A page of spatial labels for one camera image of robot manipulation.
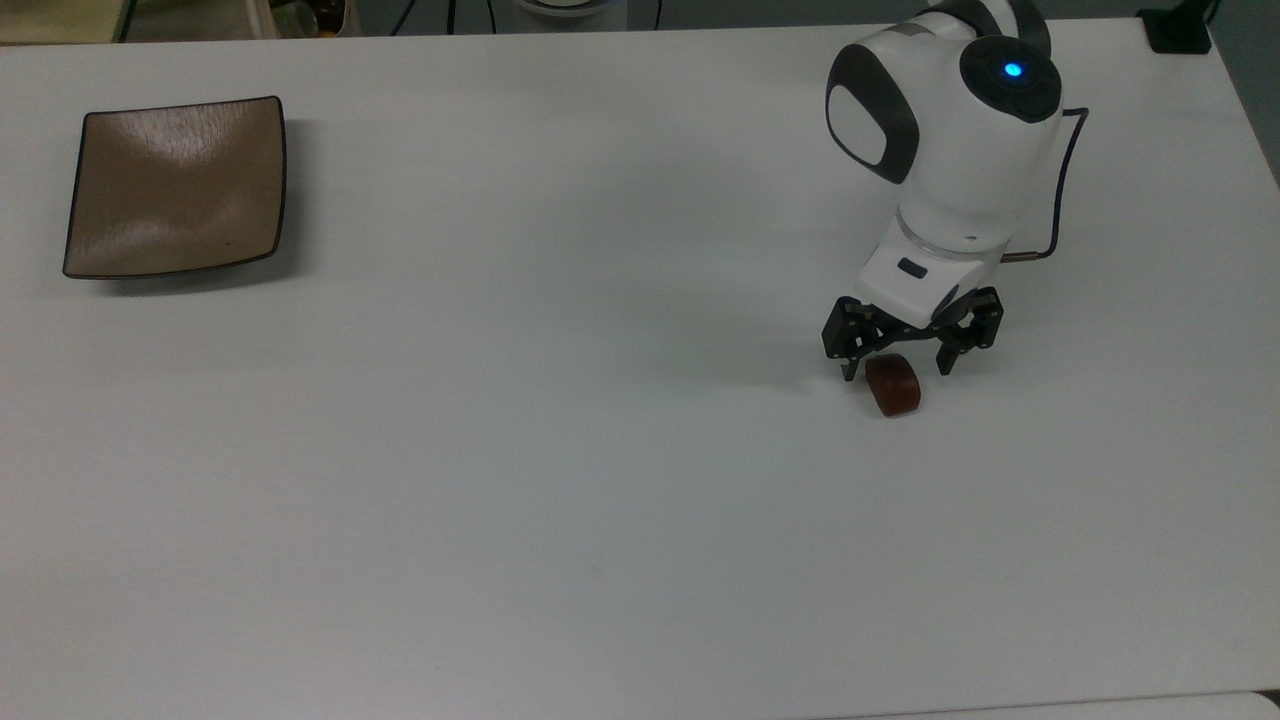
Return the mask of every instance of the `brown object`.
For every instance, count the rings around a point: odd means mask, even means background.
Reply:
[[[906,357],[881,355],[867,361],[867,384],[886,418],[910,413],[920,406],[920,380]]]
[[[279,97],[90,113],[63,274],[132,278],[268,258],[284,217]]]

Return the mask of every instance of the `brown plate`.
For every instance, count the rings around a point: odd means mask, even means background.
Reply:
[[[275,252],[284,218],[279,97],[90,113],[63,274],[137,278]]]

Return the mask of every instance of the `black power cable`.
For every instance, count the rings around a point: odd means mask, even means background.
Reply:
[[[1089,109],[1073,108],[1070,110],[1062,110],[1062,117],[1079,117],[1080,119],[1075,120],[1075,129],[1071,131],[1071,140],[1066,142],[1066,152],[1062,154],[1062,168],[1057,172],[1057,191],[1053,193],[1053,229],[1050,231],[1048,250],[1006,252],[1001,255],[1001,263],[1029,263],[1032,260],[1043,260],[1057,250],[1057,233],[1062,222],[1062,191],[1066,188],[1066,170],[1071,167],[1071,155],[1075,152],[1075,141],[1080,138],[1080,131],[1084,129],[1084,120],[1089,119]]]
[[[413,5],[417,0],[408,0],[408,5],[404,5],[404,12],[401,13],[401,19],[396,20],[396,27],[392,28],[392,35],[399,35],[402,27],[404,27],[404,20],[408,19],[408,14],[413,12]],[[444,35],[453,35],[453,24],[458,15],[458,0],[449,0],[449,6],[444,18]],[[489,17],[493,18],[493,6],[489,8]]]

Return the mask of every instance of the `white table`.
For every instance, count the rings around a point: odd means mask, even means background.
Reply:
[[[1280,685],[1280,195],[1217,55],[1052,31],[1062,245],[897,420],[818,338],[893,208],[822,119],[868,28],[0,49],[0,712]],[[59,274],[83,113],[268,94],[276,258]]]

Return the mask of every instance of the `background object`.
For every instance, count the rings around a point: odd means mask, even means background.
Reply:
[[[129,0],[0,0],[0,45],[115,42]]]
[[[63,273],[124,278],[266,258],[284,213],[278,97],[84,117]]]

